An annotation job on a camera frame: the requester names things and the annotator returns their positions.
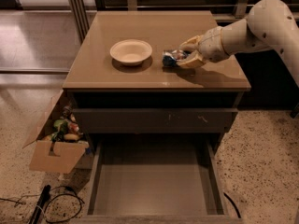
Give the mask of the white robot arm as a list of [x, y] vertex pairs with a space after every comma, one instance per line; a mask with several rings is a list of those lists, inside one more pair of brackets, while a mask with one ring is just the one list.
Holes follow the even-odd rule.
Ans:
[[299, 28], [281, 0], [261, 0], [246, 18], [196, 35], [183, 42], [179, 49], [190, 53], [178, 62], [182, 68], [218, 63], [240, 52], [273, 49], [299, 85]]

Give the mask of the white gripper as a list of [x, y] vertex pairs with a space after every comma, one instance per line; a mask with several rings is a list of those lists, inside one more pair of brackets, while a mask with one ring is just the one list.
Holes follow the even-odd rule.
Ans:
[[203, 36], [196, 35], [179, 45], [181, 50], [191, 54], [177, 62], [181, 68], [197, 68], [206, 64], [206, 61], [218, 63], [229, 58], [225, 52], [222, 39], [222, 28], [220, 26], [206, 31]]

